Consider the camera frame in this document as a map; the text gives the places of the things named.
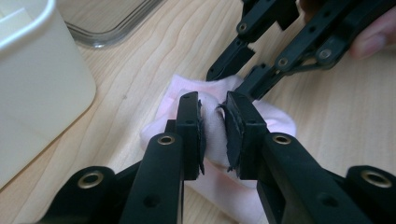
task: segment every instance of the wood grain surface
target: wood grain surface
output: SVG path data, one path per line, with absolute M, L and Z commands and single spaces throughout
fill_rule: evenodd
M 32 223 L 76 171 L 92 165 L 116 173 L 141 160 L 139 132 L 150 123 L 173 74 L 205 79 L 235 37 L 238 0 L 167 0 L 133 35 L 105 49 L 79 47 L 96 80 L 91 107 L 0 190 L 0 223 Z M 257 63 L 272 63 L 302 28 L 271 27 L 252 44 Z M 396 174 L 396 48 L 333 69 L 284 78 L 265 100 L 289 113 L 297 138 L 326 169 L 345 175 L 370 164 Z M 186 189 L 185 223 L 235 223 Z

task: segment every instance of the finger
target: finger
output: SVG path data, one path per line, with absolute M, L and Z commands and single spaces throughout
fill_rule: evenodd
M 352 57 L 362 59 L 392 44 L 396 44 L 396 7 L 363 30 L 353 41 L 349 52 Z

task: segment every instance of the metal screw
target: metal screw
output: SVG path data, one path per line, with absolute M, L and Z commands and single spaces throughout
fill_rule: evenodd
M 275 135 L 273 137 L 273 140 L 274 140 L 274 142 L 281 144 L 281 145 L 288 145 L 291 143 L 291 139 L 289 139 L 287 136 L 281 135 L 281 134 Z
M 162 137 L 160 137 L 160 138 L 157 140 L 157 142 L 158 142 L 160 145 L 163 145 L 163 146 L 165 146 L 165 145 L 171 145 L 171 144 L 173 144 L 175 141 L 176 141 L 175 138 L 172 137 L 172 136 L 170 136 L 170 135 L 162 136 Z
M 281 58 L 279 59 L 279 61 L 277 62 L 277 65 L 279 66 L 286 66 L 288 64 L 289 60 L 287 58 Z
M 392 182 L 387 179 L 384 175 L 378 172 L 365 170 L 361 172 L 361 177 L 369 182 L 370 184 L 377 186 L 379 188 L 388 189 L 392 187 Z
M 81 189 L 91 189 L 98 186 L 104 179 L 100 171 L 92 171 L 82 176 L 78 181 L 78 187 Z
M 332 51 L 330 49 L 324 49 L 320 52 L 319 58 L 320 59 L 327 59 L 332 55 Z
M 247 28 L 248 28 L 248 25 L 244 22 L 244 23 L 241 23 L 241 24 L 238 26 L 238 31 L 239 31 L 239 32 L 244 32 Z

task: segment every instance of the white container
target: white container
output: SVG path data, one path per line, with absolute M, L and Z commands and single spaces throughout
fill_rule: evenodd
M 55 0 L 0 0 L 0 188 L 92 103 Z

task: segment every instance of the pink cloth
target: pink cloth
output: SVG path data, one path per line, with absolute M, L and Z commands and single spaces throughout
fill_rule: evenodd
M 224 120 L 218 106 L 226 100 L 227 91 L 234 90 L 242 83 L 239 76 L 231 76 L 219 81 L 197 81 L 174 75 L 157 110 L 155 120 L 140 133 L 141 147 L 146 148 L 149 139 L 163 133 L 166 121 L 175 119 L 179 98 L 188 92 L 198 91 L 201 100 L 201 116 L 205 124 L 205 175 L 196 181 L 185 183 L 214 203 L 224 213 L 241 223 L 257 223 L 263 215 L 262 204 L 256 181 L 237 179 L 235 172 L 227 173 L 227 138 Z M 295 135 L 293 120 L 283 111 L 264 101 L 253 103 L 267 122 L 270 132 Z

